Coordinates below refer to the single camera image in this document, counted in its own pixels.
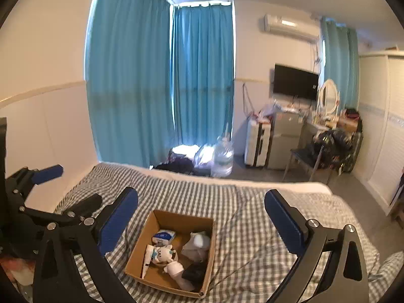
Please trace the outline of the left hand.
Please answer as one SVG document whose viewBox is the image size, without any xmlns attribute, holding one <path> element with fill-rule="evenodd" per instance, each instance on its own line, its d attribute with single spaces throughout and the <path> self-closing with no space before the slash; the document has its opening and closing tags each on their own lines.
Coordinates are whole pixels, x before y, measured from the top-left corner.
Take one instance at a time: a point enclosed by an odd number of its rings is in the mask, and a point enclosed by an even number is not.
<svg viewBox="0 0 404 303">
<path fill-rule="evenodd" d="M 1 267 L 16 289 L 19 285 L 26 287 L 34 283 L 35 264 L 33 260 L 1 254 Z"/>
</svg>

